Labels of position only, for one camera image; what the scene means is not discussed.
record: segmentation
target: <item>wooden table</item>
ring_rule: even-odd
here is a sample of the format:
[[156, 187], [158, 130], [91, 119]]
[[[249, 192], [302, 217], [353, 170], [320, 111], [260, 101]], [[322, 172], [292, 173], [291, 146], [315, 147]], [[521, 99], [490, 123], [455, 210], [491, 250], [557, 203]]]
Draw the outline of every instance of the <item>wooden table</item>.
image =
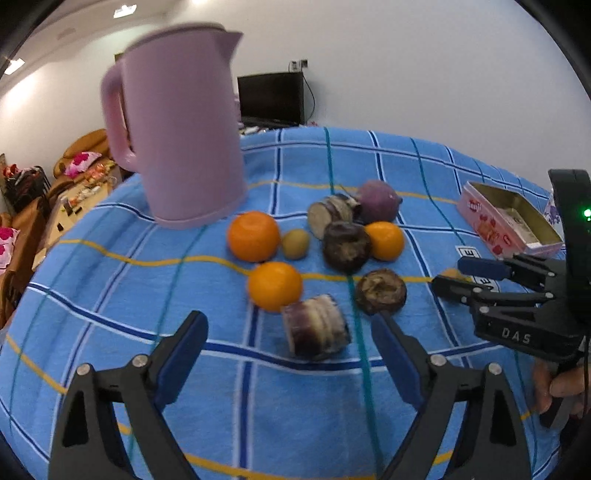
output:
[[[117, 174], [118, 172], [115, 173], [115, 178], [117, 179], [117, 181], [120, 181], [120, 174]], [[33, 262], [33, 271], [35, 271], [37, 267], [41, 264], [41, 262], [43, 262], [47, 255], [47, 252], [49, 252], [49, 250], [51, 250], [51, 248], [56, 243], [58, 243], [61, 237], [68, 233], [72, 229], [72, 227], [75, 224], [77, 224], [82, 217], [84, 217], [84, 215], [86, 215], [90, 210], [92, 210], [96, 206], [97, 203], [107, 198], [109, 194], [113, 191], [114, 187], [111, 186], [111, 184], [108, 182], [102, 184], [100, 186], [100, 189], [94, 195], [82, 200], [78, 205], [76, 205], [76, 207], [73, 209], [74, 211], [77, 211], [80, 208], [82, 208], [82, 210], [78, 214], [72, 213], [71, 215], [68, 215], [66, 213], [65, 208], [62, 205], [61, 200], [64, 198], [76, 197], [84, 188], [85, 187], [82, 182], [78, 183], [66, 190], [64, 193], [62, 193], [58, 198], [56, 206], [54, 207], [49, 217], [49, 220], [47, 221], [45, 234], [43, 235], [43, 239], [41, 240], [42, 248], [37, 252], [37, 255], [35, 256], [35, 260]], [[57, 228], [58, 224], [61, 224], [61, 226], [63, 227], [61, 231]]]

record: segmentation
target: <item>blue checkered tablecloth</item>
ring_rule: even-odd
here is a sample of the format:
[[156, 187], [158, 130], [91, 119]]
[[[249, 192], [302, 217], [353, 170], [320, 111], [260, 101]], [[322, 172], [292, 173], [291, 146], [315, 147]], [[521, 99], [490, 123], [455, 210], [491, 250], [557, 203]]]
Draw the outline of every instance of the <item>blue checkered tablecloth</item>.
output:
[[[244, 138], [242, 151], [249, 195], [241, 211], [268, 212], [282, 232], [305, 228], [308, 206], [330, 194], [331, 185], [349, 190], [383, 179], [399, 192], [404, 203], [397, 223], [406, 247], [388, 266], [405, 278], [408, 301], [396, 321], [456, 365], [503, 366], [522, 413], [532, 470], [544, 478], [556, 461], [558, 438], [530, 412], [531, 358], [476, 338], [468, 309], [434, 297], [427, 282], [454, 266], [463, 250], [491, 257], [456, 209], [465, 182], [520, 192], [539, 210], [548, 192], [443, 145], [377, 132], [285, 129]], [[208, 316], [209, 340], [164, 417], [199, 476], [370, 479], [389, 461], [415, 412], [401, 401], [367, 318], [356, 319], [348, 279], [325, 266], [315, 239], [308, 257], [293, 263], [304, 276], [304, 298], [330, 293], [358, 334], [325, 362], [294, 359], [280, 316], [248, 301], [252, 265], [227, 251], [230, 221], [161, 228], [136, 175], [51, 251], [0, 353], [0, 429], [35, 478], [47, 478], [57, 412], [76, 366], [116, 368], [149, 353], [191, 310]], [[276, 260], [283, 260], [281, 253]], [[361, 274], [382, 266], [371, 260]], [[500, 288], [517, 287], [503, 282]], [[363, 375], [364, 353], [369, 375]], [[443, 475], [462, 410], [454, 410], [430, 478]], [[116, 413], [130, 448], [129, 420], [121, 406]], [[137, 475], [150, 478], [139, 450], [133, 452]]]

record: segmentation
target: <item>open tin box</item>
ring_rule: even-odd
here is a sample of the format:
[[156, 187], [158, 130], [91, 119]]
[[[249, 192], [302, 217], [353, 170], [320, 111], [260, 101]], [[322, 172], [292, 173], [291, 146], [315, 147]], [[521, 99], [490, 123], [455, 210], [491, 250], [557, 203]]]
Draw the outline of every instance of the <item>open tin box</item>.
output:
[[519, 193], [469, 181], [457, 209], [498, 258], [516, 253], [547, 258], [564, 245], [544, 216]]

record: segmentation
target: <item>wall socket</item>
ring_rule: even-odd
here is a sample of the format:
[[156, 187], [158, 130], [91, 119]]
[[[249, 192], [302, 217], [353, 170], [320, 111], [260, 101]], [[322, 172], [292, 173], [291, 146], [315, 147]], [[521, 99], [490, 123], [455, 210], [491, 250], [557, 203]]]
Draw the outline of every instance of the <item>wall socket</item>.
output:
[[289, 71], [290, 72], [301, 72], [302, 69], [308, 68], [308, 59], [292, 60], [290, 61]]

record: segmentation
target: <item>human hand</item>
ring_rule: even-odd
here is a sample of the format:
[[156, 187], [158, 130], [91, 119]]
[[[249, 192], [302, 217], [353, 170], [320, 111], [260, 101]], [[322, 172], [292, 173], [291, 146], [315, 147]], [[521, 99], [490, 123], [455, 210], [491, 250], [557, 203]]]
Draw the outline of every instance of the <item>human hand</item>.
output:
[[583, 411], [585, 383], [582, 365], [552, 379], [548, 364], [536, 358], [532, 376], [538, 413], [544, 413], [550, 408], [553, 397], [572, 397], [575, 395], [578, 398], [574, 403], [571, 414], [578, 415]]

